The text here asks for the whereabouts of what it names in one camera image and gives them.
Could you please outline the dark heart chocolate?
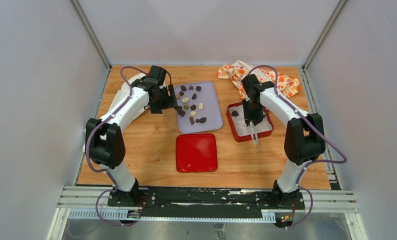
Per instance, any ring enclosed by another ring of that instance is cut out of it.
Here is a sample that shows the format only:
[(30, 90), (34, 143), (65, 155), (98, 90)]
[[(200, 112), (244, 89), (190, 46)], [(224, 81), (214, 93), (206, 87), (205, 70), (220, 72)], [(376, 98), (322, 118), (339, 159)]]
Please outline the dark heart chocolate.
[(233, 110), (232, 112), (231, 112), (231, 116), (232, 117), (237, 117), (239, 115), (239, 113), (236, 111), (236, 110)]

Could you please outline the metal tweezers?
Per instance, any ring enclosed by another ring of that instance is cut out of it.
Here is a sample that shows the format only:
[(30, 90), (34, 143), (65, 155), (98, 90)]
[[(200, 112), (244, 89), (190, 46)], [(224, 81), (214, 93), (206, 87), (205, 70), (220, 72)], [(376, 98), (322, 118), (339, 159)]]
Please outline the metal tweezers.
[(257, 146), (259, 144), (259, 137), (258, 137), (256, 128), (255, 128), (255, 125), (254, 125), (254, 123), (252, 121), (249, 123), (248, 131), (250, 133), (250, 137), (251, 137), (252, 143), (255, 146)]

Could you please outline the dark oval chocolate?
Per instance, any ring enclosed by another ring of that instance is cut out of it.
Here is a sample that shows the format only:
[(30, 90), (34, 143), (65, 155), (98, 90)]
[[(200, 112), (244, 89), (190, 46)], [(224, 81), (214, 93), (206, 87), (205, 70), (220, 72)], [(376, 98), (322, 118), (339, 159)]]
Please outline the dark oval chocolate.
[(202, 117), (202, 118), (199, 119), (199, 122), (200, 122), (201, 124), (205, 123), (206, 121), (207, 121), (207, 118), (206, 118), (206, 117)]

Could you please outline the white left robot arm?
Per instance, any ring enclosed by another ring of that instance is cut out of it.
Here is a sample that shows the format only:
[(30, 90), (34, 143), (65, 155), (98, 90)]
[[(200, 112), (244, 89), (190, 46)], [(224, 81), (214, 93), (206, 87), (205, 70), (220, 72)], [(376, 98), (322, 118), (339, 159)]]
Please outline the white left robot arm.
[(148, 72), (133, 82), (125, 79), (128, 92), (100, 118), (90, 118), (85, 125), (84, 154), (88, 167), (95, 173), (104, 173), (112, 181), (110, 196), (119, 197), (128, 207), (141, 200), (138, 180), (124, 163), (126, 146), (124, 129), (142, 110), (162, 114), (163, 110), (177, 108), (174, 86), (165, 83), (170, 73), (153, 65)]

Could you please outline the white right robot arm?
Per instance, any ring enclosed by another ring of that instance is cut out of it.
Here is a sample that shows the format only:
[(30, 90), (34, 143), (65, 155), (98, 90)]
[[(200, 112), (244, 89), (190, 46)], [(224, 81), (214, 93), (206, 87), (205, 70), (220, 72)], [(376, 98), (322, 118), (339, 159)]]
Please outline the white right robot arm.
[(259, 82), (255, 74), (247, 75), (241, 83), (246, 92), (246, 99), (242, 102), (244, 121), (254, 142), (257, 142), (255, 126), (264, 120), (264, 110), (272, 112), (285, 126), (284, 152), (287, 161), (272, 188), (274, 206), (284, 209), (299, 197), (299, 184), (308, 165), (326, 150), (322, 138), (323, 119), (318, 113), (308, 113), (298, 108), (276, 93), (273, 82)]

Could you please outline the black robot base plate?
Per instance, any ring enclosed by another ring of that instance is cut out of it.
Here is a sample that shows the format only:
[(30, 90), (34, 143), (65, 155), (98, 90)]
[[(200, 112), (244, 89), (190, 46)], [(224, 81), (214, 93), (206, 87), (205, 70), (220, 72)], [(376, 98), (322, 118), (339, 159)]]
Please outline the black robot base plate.
[(137, 199), (122, 193), (111, 193), (110, 207), (139, 207), (145, 205), (143, 216), (200, 219), (260, 218), (263, 210), (304, 210), (303, 195), (289, 202), (277, 203), (270, 189), (159, 187), (146, 186), (138, 190)]

